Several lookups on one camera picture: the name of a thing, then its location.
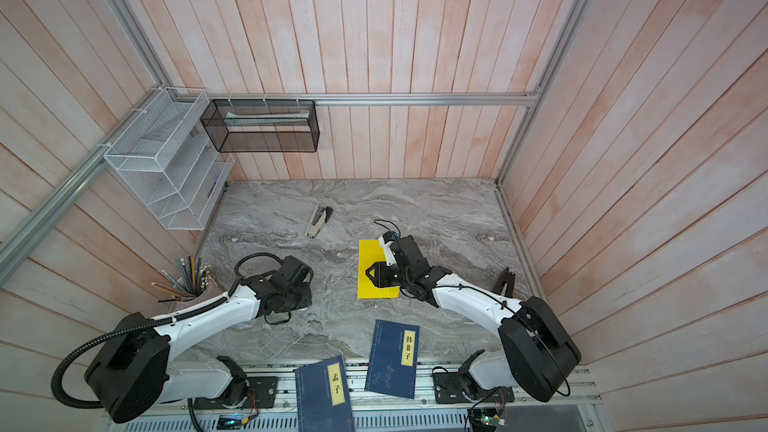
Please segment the yellow envelope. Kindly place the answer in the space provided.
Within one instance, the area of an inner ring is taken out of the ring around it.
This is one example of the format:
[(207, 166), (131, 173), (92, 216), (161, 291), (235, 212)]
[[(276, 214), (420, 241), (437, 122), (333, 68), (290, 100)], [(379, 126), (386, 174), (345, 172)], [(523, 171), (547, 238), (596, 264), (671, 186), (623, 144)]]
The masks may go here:
[(385, 252), (377, 240), (360, 240), (358, 248), (358, 283), (357, 298), (395, 299), (400, 295), (398, 287), (380, 288), (371, 278), (376, 278), (375, 264), (385, 260)]

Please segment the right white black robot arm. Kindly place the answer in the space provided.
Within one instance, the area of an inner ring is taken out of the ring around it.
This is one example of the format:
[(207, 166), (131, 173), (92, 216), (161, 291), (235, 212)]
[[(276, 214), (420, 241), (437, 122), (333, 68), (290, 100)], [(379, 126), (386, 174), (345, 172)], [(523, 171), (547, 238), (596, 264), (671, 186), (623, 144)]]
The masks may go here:
[(500, 340), (500, 351), (479, 350), (448, 375), (461, 395), (476, 401), (480, 394), (518, 386), (547, 402), (569, 385), (581, 352), (545, 300), (531, 296), (521, 301), (499, 293), (504, 284), (513, 284), (509, 270), (488, 291), (430, 265), (411, 236), (388, 231), (378, 243), (385, 259), (365, 270), (375, 287), (398, 287), (407, 297), (455, 312)]

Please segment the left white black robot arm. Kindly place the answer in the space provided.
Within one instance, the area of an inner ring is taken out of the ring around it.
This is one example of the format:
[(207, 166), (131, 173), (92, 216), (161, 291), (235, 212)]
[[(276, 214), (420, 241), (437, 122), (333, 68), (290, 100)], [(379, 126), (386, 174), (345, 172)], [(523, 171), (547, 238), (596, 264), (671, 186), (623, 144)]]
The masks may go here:
[[(276, 257), (278, 267), (263, 274), (235, 275), (229, 290), (177, 312), (147, 318), (124, 317), (111, 332), (70, 352), (51, 378), (51, 393), (74, 409), (104, 409), (115, 423), (130, 422), (157, 404), (208, 399), (238, 408), (253, 398), (253, 385), (232, 358), (209, 362), (179, 360), (196, 344), (242, 322), (307, 308), (314, 272), (293, 256)], [(98, 351), (84, 374), (94, 399), (78, 399), (63, 384), (67, 369), (91, 349)]]

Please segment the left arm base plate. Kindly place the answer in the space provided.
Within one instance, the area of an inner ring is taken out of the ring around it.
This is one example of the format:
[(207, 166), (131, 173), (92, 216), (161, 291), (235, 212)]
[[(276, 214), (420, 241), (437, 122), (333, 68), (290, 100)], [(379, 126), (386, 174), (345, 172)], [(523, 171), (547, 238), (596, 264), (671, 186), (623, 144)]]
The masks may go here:
[(248, 376), (235, 378), (216, 398), (195, 398), (196, 410), (234, 409), (256, 410), (274, 407), (278, 392), (277, 376)]

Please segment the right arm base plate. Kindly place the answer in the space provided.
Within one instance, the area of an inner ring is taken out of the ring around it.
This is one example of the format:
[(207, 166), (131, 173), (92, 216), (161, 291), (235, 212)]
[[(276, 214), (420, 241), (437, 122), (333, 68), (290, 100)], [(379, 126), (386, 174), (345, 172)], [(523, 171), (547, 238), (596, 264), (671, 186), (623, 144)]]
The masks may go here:
[(483, 389), (468, 372), (450, 372), (442, 366), (436, 366), (431, 371), (431, 378), (434, 398), (438, 404), (475, 403), (488, 400), (507, 404), (515, 401), (511, 388)]

